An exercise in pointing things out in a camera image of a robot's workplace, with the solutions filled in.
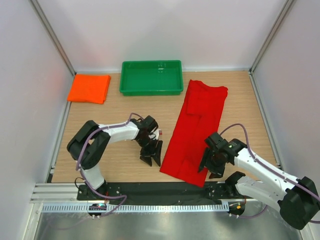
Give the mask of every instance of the folded orange cloth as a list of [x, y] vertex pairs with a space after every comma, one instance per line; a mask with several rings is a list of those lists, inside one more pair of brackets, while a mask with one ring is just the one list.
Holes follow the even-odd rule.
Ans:
[[107, 97], [110, 76], [77, 74], [69, 96], [70, 102], [103, 104]]

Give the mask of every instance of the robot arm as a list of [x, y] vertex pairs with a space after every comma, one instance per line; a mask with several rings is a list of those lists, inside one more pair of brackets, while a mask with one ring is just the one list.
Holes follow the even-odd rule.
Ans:
[[78, 160], [88, 136], [97, 129], [101, 131], [93, 135], [93, 142], [86, 146], [80, 164], [84, 178], [98, 193], [104, 195], [107, 192], [107, 182], [101, 174], [99, 161], [108, 144], [136, 140], [141, 147], [140, 159], [150, 166], [152, 159], [158, 166], [161, 165], [163, 141], [159, 140], [158, 124], [151, 116], [143, 120], [132, 118], [129, 123], [109, 125], [87, 121], [67, 145], [67, 150], [74, 160]]
[[292, 227], [303, 229], [320, 210], [319, 201], [290, 183], [298, 183], [318, 196], [316, 186], [309, 178], [298, 179], [278, 169], [238, 139], [228, 142], [215, 132], [205, 142], [208, 147], [204, 151], [199, 171], [206, 167], [211, 172], [210, 178], [221, 178], [226, 163], [231, 163], [254, 174], [261, 181], [255, 181], [242, 172], [235, 172], [225, 183], [239, 194], [257, 199], [279, 211]]

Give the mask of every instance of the white panel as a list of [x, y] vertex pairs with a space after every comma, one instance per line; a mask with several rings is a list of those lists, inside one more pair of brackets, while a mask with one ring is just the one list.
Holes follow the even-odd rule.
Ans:
[[251, 67], [285, 0], [39, 0], [78, 72], [123, 61]]
[[21, 239], [72, 76], [27, 0], [0, 3], [0, 239]]
[[[254, 75], [284, 170], [320, 192], [320, 2], [297, 0]], [[320, 214], [314, 218], [320, 220]], [[320, 226], [310, 223], [314, 239]]]

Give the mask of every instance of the red garment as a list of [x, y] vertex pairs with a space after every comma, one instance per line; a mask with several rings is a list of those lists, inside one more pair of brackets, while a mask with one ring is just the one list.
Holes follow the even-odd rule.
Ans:
[[205, 139], [218, 131], [228, 89], [190, 80], [160, 172], [203, 187], [208, 170], [198, 173]]

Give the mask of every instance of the wooden tabletop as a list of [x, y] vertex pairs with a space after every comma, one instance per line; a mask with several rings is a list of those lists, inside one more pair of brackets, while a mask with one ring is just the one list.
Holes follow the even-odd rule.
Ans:
[[[184, 91], [176, 96], [123, 96], [119, 92], [120, 74], [110, 74], [106, 101], [104, 104], [73, 102], [66, 122], [60, 151], [53, 174], [53, 183], [72, 183], [79, 172], [75, 171], [76, 162], [67, 151], [67, 144], [88, 120], [98, 124], [121, 123], [128, 119], [131, 112], [143, 117], [151, 115], [162, 130], [163, 146], [161, 161], [164, 159], [170, 138], [173, 134], [181, 107], [184, 102], [189, 80], [200, 80], [208, 86], [225, 86], [228, 96], [225, 101], [219, 132], [234, 123], [242, 123], [248, 130], [252, 149], [262, 158], [275, 165], [264, 122], [258, 103], [246, 71], [225, 72], [184, 72]], [[245, 141], [243, 130], [234, 127], [223, 134], [227, 140], [238, 138]], [[99, 162], [102, 175], [107, 182], [173, 182], [180, 181], [159, 172], [139, 159], [140, 147], [136, 141], [121, 141], [109, 144]], [[253, 177], [243, 169], [228, 164], [223, 178], [225, 180], [235, 171], [241, 171]]]

